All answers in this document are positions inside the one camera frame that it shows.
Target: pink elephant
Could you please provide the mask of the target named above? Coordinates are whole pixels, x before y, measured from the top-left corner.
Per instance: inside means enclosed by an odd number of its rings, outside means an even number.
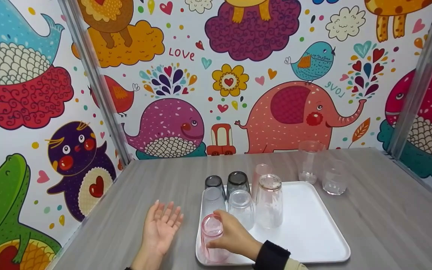
[[[341,116],[329,94],[316,84],[293,81],[273,87],[258,99],[246,125],[249,150],[246,154],[296,150],[306,140],[329,147],[333,128],[351,125],[361,115],[365,99],[356,112]]]

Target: green crocodile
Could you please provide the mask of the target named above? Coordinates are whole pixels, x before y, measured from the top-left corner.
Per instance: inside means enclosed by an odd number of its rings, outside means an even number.
[[[31,170],[21,154],[6,157],[0,166],[0,245],[19,241],[19,248],[12,263],[19,264],[29,241],[36,240],[48,245],[57,253],[61,245],[48,235],[19,222],[19,213],[29,187]]]

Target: yellow flower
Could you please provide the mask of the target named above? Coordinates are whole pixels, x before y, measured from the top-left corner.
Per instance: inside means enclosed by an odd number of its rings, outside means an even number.
[[[219,91],[223,97],[230,94],[233,97],[238,97],[241,90],[246,90],[248,87],[246,82],[249,80],[249,76],[243,72],[245,72],[245,68],[241,65],[231,69],[230,65],[224,64],[221,66],[221,70],[213,71],[213,89]]]

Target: tabletop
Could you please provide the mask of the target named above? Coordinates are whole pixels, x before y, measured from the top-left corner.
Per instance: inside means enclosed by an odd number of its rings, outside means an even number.
[[[310,270],[432,269],[432,191],[375,148],[326,151],[346,161],[352,177],[341,196],[314,187],[351,248],[343,263],[309,264]],[[269,164],[283,181],[297,178],[297,152],[187,157],[133,161],[96,205],[61,256],[55,270],[123,270],[141,244],[143,221],[154,201],[174,201],[184,222],[162,270],[245,270],[205,267],[195,257],[204,179],[232,171],[250,177],[257,164]]]

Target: person's right hand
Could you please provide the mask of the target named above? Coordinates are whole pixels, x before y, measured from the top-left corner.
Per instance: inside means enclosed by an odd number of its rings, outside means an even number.
[[[263,244],[256,241],[233,215],[223,210],[216,210],[214,214],[223,223],[223,236],[210,241],[206,247],[223,248],[256,261]]]

